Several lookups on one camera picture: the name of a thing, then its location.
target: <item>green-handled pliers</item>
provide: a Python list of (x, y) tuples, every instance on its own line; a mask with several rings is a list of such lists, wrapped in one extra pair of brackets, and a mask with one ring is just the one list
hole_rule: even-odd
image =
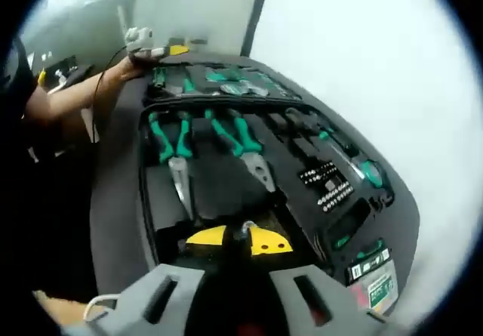
[(232, 154), (240, 157), (245, 162), (250, 173), (255, 176), (269, 192), (275, 192), (275, 184), (272, 175), (270, 174), (269, 167), (260, 155), (262, 145), (251, 138), (248, 124), (240, 113), (233, 109), (229, 109), (229, 114), (234, 118), (240, 142), (221, 125), (221, 123), (215, 118), (211, 109), (205, 110), (205, 118), (211, 120), (213, 129), (218, 136), (222, 137), (224, 142), (228, 144)]
[(189, 136), (191, 128), (190, 117), (186, 112), (178, 112), (177, 115), (181, 118), (181, 131), (180, 136), (178, 137), (176, 150), (172, 147), (166, 134), (159, 126), (155, 113), (149, 115), (149, 125), (155, 135), (156, 145), (158, 146), (159, 162), (164, 163), (168, 160), (168, 165), (178, 197), (183, 203), (189, 218), (192, 221), (195, 221), (189, 186), (188, 162), (186, 161), (186, 159), (193, 157), (191, 149), (186, 145), (186, 138)]
[(159, 162), (164, 163), (173, 156), (183, 157), (190, 159), (193, 157), (191, 149), (186, 144), (186, 138), (191, 131), (191, 120), (189, 114), (186, 112), (178, 112), (177, 115), (181, 119), (181, 131), (178, 137), (176, 149), (172, 147), (168, 137), (161, 129), (157, 116), (155, 113), (149, 115), (149, 126), (154, 134), (156, 146), (159, 151)]

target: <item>hand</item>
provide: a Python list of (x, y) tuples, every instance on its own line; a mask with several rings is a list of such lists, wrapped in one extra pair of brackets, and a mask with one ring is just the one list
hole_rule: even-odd
[(119, 63), (115, 65), (116, 70), (119, 73), (119, 78), (126, 82), (129, 79), (136, 78), (143, 74), (146, 68), (135, 66), (129, 56), (124, 57)]

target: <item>tool compartment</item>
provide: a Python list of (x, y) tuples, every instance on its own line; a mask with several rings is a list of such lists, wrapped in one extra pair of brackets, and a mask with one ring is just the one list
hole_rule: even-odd
[[(236, 86), (241, 79), (268, 94), (222, 90), (222, 85)], [(353, 258), (346, 256), (346, 249), (355, 252), (352, 239), (373, 225), (371, 221), (392, 205), (395, 194), (381, 166), (318, 109), (258, 69), (219, 64), (182, 63), (156, 69), (144, 103), (140, 216), (148, 224), (152, 251), (160, 263), (174, 259), (196, 230), (252, 220), (283, 233), (294, 250), (346, 283), (345, 273), (337, 271), (346, 269)], [(234, 136), (236, 128), (226, 112), (234, 109), (241, 114), (251, 136), (262, 145), (260, 154), (269, 166), (274, 193), (267, 192), (243, 161), (224, 147), (206, 109), (213, 110)], [(191, 117), (193, 157), (187, 162), (196, 219), (186, 213), (168, 165), (159, 162), (149, 128), (149, 115), (155, 113), (176, 146), (179, 111)]]

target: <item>tool case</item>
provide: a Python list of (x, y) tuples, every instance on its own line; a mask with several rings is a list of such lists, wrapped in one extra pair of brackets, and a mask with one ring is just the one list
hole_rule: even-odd
[[(240, 90), (243, 94), (222, 89), (243, 87), (245, 80), (266, 95), (247, 88)], [(144, 104), (139, 124), (141, 216), (156, 263), (173, 260), (183, 240), (196, 230), (252, 220), (277, 227), (309, 263), (349, 284), (344, 269), (352, 258), (337, 255), (351, 246), (362, 227), (392, 206), (395, 192), (383, 166), (324, 113), (257, 69), (219, 63), (154, 69)], [(227, 113), (241, 113), (263, 147), (274, 193), (223, 147), (205, 116), (207, 109), (233, 136), (236, 129)], [(180, 112), (188, 113), (191, 123), (188, 142), (193, 156), (187, 163), (194, 217), (180, 201), (167, 162), (159, 161), (149, 124), (149, 117), (156, 116), (176, 146)]]
[[(275, 191), (226, 147), (207, 109), (239, 141), (232, 110), (246, 121)], [(169, 160), (160, 162), (149, 121), (157, 118), (176, 150), (179, 112), (190, 117), (192, 158), (186, 162), (194, 217), (179, 197)], [(282, 234), (300, 262), (316, 264), (344, 285), (352, 282), (347, 270), (358, 253), (384, 239), (398, 291), (405, 286), (419, 224), (411, 193), (350, 124), (262, 63), (207, 54), (167, 58), (152, 75), (126, 84), (99, 160), (91, 241), (103, 293), (119, 293), (148, 268), (169, 264), (196, 231), (245, 220)]]

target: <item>label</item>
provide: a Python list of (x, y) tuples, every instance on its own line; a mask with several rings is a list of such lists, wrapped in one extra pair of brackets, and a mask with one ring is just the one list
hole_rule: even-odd
[(389, 249), (383, 250), (383, 260), (387, 260), (389, 258)]
[(383, 274), (376, 282), (368, 287), (369, 307), (375, 308), (394, 289), (394, 282), (390, 273)]
[(360, 265), (360, 264), (358, 264), (357, 266), (352, 267), (352, 278), (353, 278), (353, 279), (357, 279), (357, 278), (359, 278), (360, 276), (362, 276), (362, 272), (361, 272), (361, 265)]
[[(387, 249), (385, 251), (387, 251), (387, 258), (389, 258), (389, 251)], [(384, 256), (382, 254), (378, 254), (374, 258), (370, 259), (367, 263), (365, 263), (362, 269), (364, 270), (364, 272), (367, 272), (370, 269), (377, 268), (386, 259), (384, 259)]]

